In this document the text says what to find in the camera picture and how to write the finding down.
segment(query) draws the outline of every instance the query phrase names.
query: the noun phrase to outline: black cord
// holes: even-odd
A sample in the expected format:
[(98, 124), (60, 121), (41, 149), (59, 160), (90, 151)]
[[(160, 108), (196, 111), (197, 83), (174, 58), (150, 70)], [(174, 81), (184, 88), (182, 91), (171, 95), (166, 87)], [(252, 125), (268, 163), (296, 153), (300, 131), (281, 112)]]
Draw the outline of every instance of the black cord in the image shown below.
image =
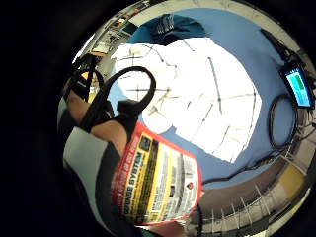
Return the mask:
[(203, 214), (199, 204), (197, 205), (198, 212), (198, 227), (197, 227), (197, 237), (201, 237), (201, 232), (203, 231)]
[[(275, 121), (275, 115), (276, 115), (276, 109), (277, 105), (280, 101), (288, 100), (290, 101), (292, 108), (294, 110), (294, 126), (291, 130), (291, 133), (289, 137), (287, 138), (286, 142), (284, 144), (277, 144), (274, 139), (274, 121)], [(269, 110), (269, 117), (268, 117), (268, 136), (270, 140), (270, 144), (274, 150), (282, 150), (284, 147), (288, 146), (293, 139), (294, 135), (297, 132), (298, 127), (298, 110), (295, 106), (294, 102), (287, 96), (287, 94), (282, 94), (274, 98), (272, 105)]]

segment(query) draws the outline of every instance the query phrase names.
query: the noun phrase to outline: black strap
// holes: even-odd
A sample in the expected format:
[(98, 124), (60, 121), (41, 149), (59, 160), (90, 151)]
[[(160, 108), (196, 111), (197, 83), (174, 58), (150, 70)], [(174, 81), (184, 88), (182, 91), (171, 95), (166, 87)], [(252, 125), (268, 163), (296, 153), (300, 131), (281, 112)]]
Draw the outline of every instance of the black strap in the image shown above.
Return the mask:
[(82, 129), (84, 129), (87, 132), (91, 131), (92, 127), (95, 124), (95, 120), (98, 117), (98, 114), (102, 111), (102, 107), (104, 106), (104, 103), (107, 100), (111, 87), (120, 78), (120, 76), (130, 71), (140, 71), (140, 72), (146, 73), (150, 79), (150, 87), (147, 94), (138, 103), (130, 105), (129, 110), (133, 111), (134, 116), (137, 116), (148, 106), (156, 90), (156, 81), (155, 81), (154, 76), (145, 67), (142, 67), (142, 66), (127, 67), (121, 70), (120, 72), (118, 72), (117, 74), (115, 74), (114, 76), (112, 76), (111, 78), (109, 78), (109, 80), (105, 82), (105, 84), (100, 89), (97, 96), (95, 97), (94, 101), (90, 105), (87, 113), (82, 118), (82, 121), (80, 124), (80, 127)]
[(88, 68), (87, 69), (78, 69), (71, 76), (70, 81), (69, 81), (69, 85), (66, 89), (66, 92), (63, 95), (63, 98), (65, 101), (67, 101), (70, 90), (73, 90), (75, 87), (79, 86), (79, 85), (77, 85), (77, 82), (80, 81), (80, 79), (82, 78), (82, 74), (85, 72), (88, 72), (88, 79), (86, 81), (84, 81), (84, 83), (86, 85), (86, 88), (85, 88), (86, 92), (84, 93), (83, 96), (80, 96), (80, 95), (78, 95), (78, 96), (80, 96), (83, 100), (88, 101), (93, 73), (96, 74), (99, 87), (102, 88), (102, 86), (104, 85), (104, 80), (103, 80), (103, 76), (101, 75), (101, 73), (99, 71), (97, 71), (96, 69), (88, 69)]

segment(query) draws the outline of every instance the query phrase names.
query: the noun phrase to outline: white sheet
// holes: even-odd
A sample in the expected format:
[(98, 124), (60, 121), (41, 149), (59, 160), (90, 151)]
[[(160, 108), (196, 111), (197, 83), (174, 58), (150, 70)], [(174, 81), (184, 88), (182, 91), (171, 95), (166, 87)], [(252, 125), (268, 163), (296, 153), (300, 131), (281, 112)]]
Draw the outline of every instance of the white sheet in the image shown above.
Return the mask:
[[(113, 58), (115, 71), (139, 65), (155, 76), (157, 91), (143, 113), (149, 129), (161, 133), (174, 126), (177, 135), (229, 162), (247, 148), (260, 95), (237, 58), (210, 38), (182, 39), (167, 46), (127, 43)], [(140, 100), (149, 80), (138, 72), (126, 76), (118, 80), (119, 86), (127, 97)]]

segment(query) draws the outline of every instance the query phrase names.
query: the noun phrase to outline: device screen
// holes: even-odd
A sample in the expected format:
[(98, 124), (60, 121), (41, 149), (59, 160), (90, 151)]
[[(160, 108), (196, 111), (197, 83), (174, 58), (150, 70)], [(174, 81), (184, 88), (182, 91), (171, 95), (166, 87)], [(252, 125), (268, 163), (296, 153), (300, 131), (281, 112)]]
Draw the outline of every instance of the device screen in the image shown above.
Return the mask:
[(285, 72), (286, 79), (295, 95), (297, 105), (300, 107), (311, 107), (308, 88), (303, 80), (303, 73), (299, 68)]

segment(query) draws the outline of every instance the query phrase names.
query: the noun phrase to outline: person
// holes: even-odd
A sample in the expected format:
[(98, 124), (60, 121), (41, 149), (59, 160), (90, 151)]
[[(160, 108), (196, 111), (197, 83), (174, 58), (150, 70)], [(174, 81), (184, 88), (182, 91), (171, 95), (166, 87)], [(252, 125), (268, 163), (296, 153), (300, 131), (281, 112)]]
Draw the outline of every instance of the person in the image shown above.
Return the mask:
[[(62, 89), (62, 94), (65, 93), (68, 87), (69, 80)], [(77, 124), (80, 124), (91, 104), (84, 101), (82, 97), (77, 95), (73, 89), (70, 89), (68, 97), (66, 99), (66, 105), (74, 121)], [(116, 151), (118, 152), (120, 158), (124, 153), (125, 147), (128, 143), (128, 138), (131, 136), (131, 132), (132, 130), (126, 129), (126, 127), (122, 124), (121, 119), (116, 119), (116, 117), (114, 117), (114, 119), (109, 119), (104, 122), (98, 123), (94, 125), (91, 129), (91, 134), (95, 137), (102, 139), (104, 141), (111, 142), (114, 145)], [(177, 221), (149, 227), (147, 228), (147, 230), (141, 228), (140, 233), (141, 236), (186, 236), (184, 226)]]

